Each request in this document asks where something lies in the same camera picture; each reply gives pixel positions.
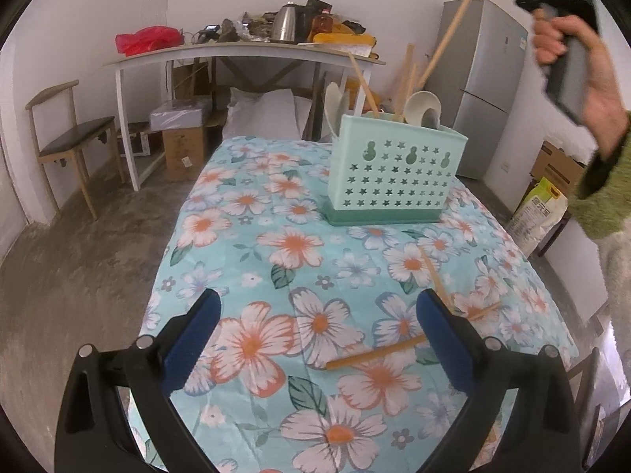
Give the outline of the green fuzzy sleeve forearm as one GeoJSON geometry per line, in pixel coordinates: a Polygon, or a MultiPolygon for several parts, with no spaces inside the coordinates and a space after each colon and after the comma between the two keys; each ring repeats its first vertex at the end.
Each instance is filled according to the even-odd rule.
{"type": "Polygon", "coordinates": [[[604,242],[625,232],[625,222],[630,218],[629,111],[613,152],[603,157],[597,149],[592,155],[571,194],[569,209],[593,242],[604,242]]]}

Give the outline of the person's right hand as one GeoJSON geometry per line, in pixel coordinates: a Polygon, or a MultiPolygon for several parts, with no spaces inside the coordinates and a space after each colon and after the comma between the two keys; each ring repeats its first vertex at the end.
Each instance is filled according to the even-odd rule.
{"type": "Polygon", "coordinates": [[[552,65],[567,52],[564,36],[576,37],[588,52],[583,124],[594,137],[603,157],[613,152],[625,130],[625,110],[607,45],[589,24],[575,16],[548,17],[533,13],[532,44],[540,67],[552,65]]]}

